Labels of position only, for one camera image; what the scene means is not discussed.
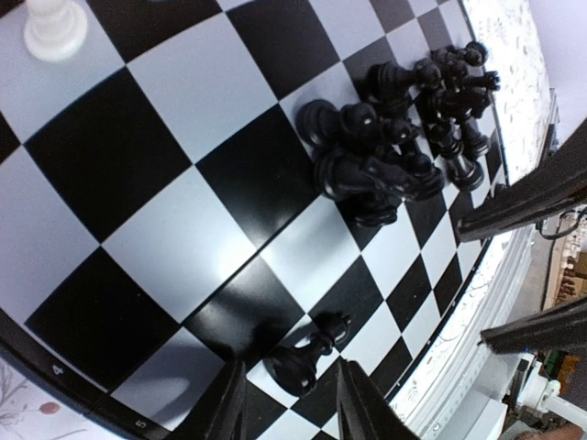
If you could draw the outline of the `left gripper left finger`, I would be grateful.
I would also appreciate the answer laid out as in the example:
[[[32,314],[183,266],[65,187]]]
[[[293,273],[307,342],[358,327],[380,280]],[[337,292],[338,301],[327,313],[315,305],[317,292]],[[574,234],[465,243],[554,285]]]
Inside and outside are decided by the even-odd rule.
[[[247,424],[246,367],[232,360],[218,372],[194,407],[195,439],[245,439]]]

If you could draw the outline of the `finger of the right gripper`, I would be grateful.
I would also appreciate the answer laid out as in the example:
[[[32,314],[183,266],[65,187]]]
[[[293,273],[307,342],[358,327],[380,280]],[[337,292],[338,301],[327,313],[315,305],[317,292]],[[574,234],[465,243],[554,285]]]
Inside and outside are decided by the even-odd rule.
[[[586,298],[482,330],[480,337],[495,354],[586,347]]]
[[[581,124],[552,156],[522,179],[464,215],[462,242],[535,224],[586,202],[586,125]]]

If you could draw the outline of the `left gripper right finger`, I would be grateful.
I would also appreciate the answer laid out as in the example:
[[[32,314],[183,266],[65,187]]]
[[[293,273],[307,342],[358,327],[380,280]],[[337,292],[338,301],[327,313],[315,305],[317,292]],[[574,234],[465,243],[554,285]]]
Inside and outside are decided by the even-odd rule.
[[[356,361],[338,362],[337,413],[340,439],[419,439],[397,417]]]

